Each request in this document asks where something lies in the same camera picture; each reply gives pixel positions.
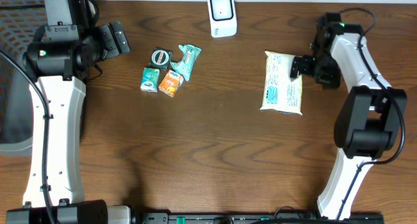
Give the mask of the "yellow wet wipes pack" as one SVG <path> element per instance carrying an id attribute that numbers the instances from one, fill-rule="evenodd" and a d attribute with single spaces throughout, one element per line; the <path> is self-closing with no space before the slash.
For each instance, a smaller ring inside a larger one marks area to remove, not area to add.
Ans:
<path id="1" fill-rule="evenodd" d="M 302 115 L 302 76 L 291 78 L 290 72 L 297 56 L 265 51 L 266 75 L 260 110 L 275 110 Z"/>

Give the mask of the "dark green round-label packet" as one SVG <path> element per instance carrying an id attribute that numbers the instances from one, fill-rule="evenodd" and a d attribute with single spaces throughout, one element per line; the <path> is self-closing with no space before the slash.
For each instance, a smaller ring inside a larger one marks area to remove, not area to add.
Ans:
<path id="1" fill-rule="evenodd" d="M 154 48 L 149 66 L 160 70 L 168 70 L 173 52 L 162 48 Z"/>

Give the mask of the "teal white small box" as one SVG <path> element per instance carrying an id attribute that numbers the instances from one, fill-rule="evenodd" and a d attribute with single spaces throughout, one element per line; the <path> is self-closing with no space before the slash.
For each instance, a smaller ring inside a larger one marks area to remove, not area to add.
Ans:
<path id="1" fill-rule="evenodd" d="M 140 89 L 145 92 L 157 92 L 159 77 L 159 69 L 144 68 Z"/>

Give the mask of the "teal snack packet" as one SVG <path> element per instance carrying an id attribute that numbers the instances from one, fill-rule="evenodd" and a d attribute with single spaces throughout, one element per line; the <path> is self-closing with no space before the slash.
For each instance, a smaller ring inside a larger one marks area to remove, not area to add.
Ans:
<path id="1" fill-rule="evenodd" d="M 179 45 L 179 49 L 183 52 L 183 57 L 179 62 L 171 62 L 171 66 L 186 81 L 189 81 L 194 64 L 202 49 L 191 44 Z"/>

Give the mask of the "orange small snack box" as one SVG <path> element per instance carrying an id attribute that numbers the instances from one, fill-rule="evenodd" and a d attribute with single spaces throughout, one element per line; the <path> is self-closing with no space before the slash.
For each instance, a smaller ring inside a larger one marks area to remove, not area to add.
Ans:
<path id="1" fill-rule="evenodd" d="M 170 97 L 174 97 L 179 87 L 182 85 L 184 78 L 175 71 L 169 70 L 163 78 L 158 89 Z"/>

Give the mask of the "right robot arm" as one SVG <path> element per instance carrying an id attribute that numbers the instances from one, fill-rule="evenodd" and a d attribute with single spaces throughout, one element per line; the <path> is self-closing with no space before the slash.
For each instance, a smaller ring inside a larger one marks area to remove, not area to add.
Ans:
<path id="1" fill-rule="evenodd" d="M 311 76 L 324 87 L 349 92 L 334 125 L 338 148 L 330 178 L 317 198 L 320 219 L 351 220 L 351 207 L 367 172 L 393 162 L 405 143 L 407 95 L 379 72 L 368 48 L 368 29 L 344 23 L 341 12 L 327 12 L 317 21 L 312 55 L 295 57 L 289 76 Z"/>

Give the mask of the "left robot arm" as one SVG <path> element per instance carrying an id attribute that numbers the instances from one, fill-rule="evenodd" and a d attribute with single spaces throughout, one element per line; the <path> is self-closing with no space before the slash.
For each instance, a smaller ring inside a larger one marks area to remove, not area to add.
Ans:
<path id="1" fill-rule="evenodd" d="M 94 0 L 44 0 L 47 41 L 36 39 L 16 69 L 33 103 L 31 170 L 23 206 L 8 223 L 139 223 L 129 206 L 86 201 L 79 168 L 89 69 L 128 53 L 119 21 L 97 26 Z"/>

